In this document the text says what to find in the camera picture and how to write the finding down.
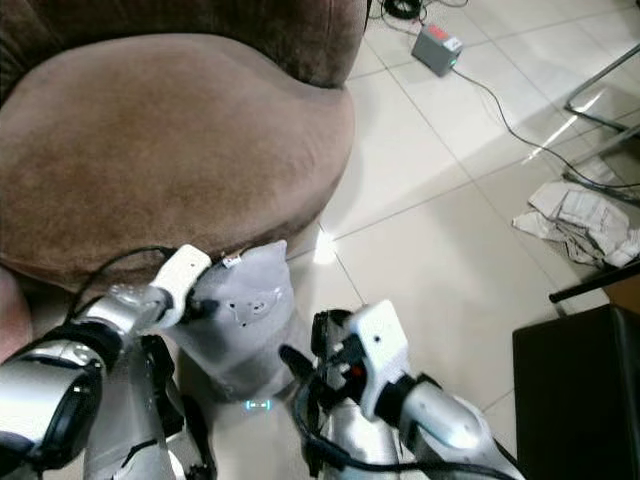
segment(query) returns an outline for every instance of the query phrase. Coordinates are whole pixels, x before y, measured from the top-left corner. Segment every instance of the brown sofa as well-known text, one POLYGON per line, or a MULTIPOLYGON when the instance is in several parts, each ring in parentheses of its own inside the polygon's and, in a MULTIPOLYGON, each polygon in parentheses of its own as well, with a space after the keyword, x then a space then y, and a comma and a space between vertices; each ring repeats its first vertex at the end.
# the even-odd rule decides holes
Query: brown sofa
MULTIPOLYGON (((0 263, 294 240, 348 159, 366 0, 3 0, 0 263)), ((146 277, 150 259, 107 281, 146 277)))

